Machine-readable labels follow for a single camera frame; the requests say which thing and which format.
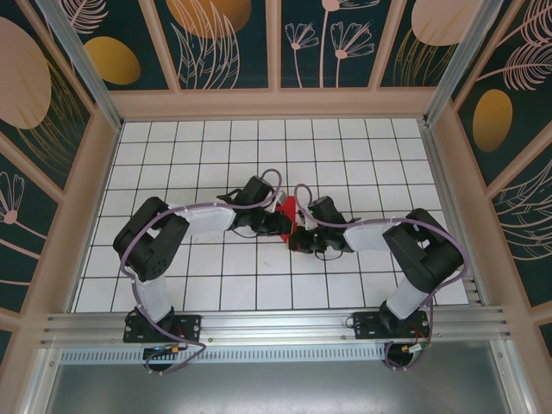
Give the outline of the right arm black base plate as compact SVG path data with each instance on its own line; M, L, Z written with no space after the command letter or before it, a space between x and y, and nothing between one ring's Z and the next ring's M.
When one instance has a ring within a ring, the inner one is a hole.
M379 311L355 312L353 314L355 338L360 339L414 339L417 334L428 336L428 314L417 310L407 319L397 319L392 313Z

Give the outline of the long aluminium mounting rail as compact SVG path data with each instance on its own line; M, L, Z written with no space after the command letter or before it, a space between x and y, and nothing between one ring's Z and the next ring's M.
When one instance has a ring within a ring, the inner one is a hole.
M354 342L346 327L351 310L207 311L200 342L209 346L334 344ZM66 313L47 317L45 347L122 346L123 312ZM432 339L438 342L504 340L512 328L498 306L437 306Z

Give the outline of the aluminium frame post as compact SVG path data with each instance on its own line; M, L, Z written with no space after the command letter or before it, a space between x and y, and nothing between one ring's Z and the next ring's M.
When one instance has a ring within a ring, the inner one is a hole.
M76 70L80 73L91 95L95 98L99 109L105 115L110 126L120 132L122 118L117 112L110 93L93 65L84 45L77 33L66 19L65 12L57 0L35 0L41 13L50 23L53 32L59 39L62 47L72 59Z
M423 114L423 125L426 128L430 129L434 126L447 106L456 86L474 60L474 56L478 53L492 25L495 21L499 21L498 16L504 1L510 2L511 0L481 0Z

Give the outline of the red paper sheet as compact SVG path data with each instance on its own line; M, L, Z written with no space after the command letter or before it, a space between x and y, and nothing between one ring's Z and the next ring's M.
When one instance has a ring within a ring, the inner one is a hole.
M279 214L279 224L281 224L282 222L287 222L285 217L282 215L282 213L283 212L294 212L296 214L295 197L288 197L287 200L285 201L284 205L282 207L278 208L276 210L276 212ZM280 237L282 238L282 240L284 242L287 243L287 246L288 246L288 241L291 239L291 235L281 235Z

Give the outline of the aluminium side rail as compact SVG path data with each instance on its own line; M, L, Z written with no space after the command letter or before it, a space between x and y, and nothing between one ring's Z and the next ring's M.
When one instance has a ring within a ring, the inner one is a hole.
M471 259L471 266L463 279L457 280L454 284L445 286L438 291L436 303L439 305L460 305L467 302L470 306L486 306L486 294L480 286L479 269L475 263L474 251L469 241L466 226L462 220L453 191L452 182L443 163L435 136L433 131L424 124L423 120L418 122L418 126L442 206L445 221L444 227L467 250Z

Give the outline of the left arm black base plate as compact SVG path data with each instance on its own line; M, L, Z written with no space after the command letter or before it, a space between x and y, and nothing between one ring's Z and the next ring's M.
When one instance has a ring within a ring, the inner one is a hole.
M161 319L158 325L180 339L197 342L201 330L201 317L169 314ZM173 339L155 329L142 314L133 311L125 317L122 341L124 343L165 343L172 342Z

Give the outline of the grey metal sheet panel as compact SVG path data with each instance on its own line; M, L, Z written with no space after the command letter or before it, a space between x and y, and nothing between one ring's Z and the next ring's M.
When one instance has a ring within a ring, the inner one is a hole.
M494 372L392 372L376 361L64 366L47 414L511 414Z

